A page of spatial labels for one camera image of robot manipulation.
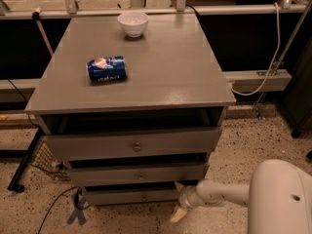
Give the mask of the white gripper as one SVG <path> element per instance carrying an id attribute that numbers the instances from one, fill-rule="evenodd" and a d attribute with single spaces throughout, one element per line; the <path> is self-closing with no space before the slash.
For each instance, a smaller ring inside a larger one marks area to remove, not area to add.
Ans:
<path id="1" fill-rule="evenodd" d="M 197 208 L 199 206 L 199 197 L 195 186 L 183 185 L 176 181 L 175 188 L 178 191 L 179 205 L 174 207 L 170 217 L 171 223 L 177 223 L 187 215 L 187 210 Z"/>

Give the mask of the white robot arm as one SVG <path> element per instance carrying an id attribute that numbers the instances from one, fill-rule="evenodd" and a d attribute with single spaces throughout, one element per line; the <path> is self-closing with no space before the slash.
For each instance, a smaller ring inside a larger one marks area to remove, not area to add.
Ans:
<path id="1" fill-rule="evenodd" d="M 289 162 L 260 163 L 248 184 L 202 179 L 195 186 L 178 182 L 175 187 L 178 204 L 171 222 L 191 209 L 230 202 L 248 209 L 248 234 L 312 234 L 312 176 Z"/>

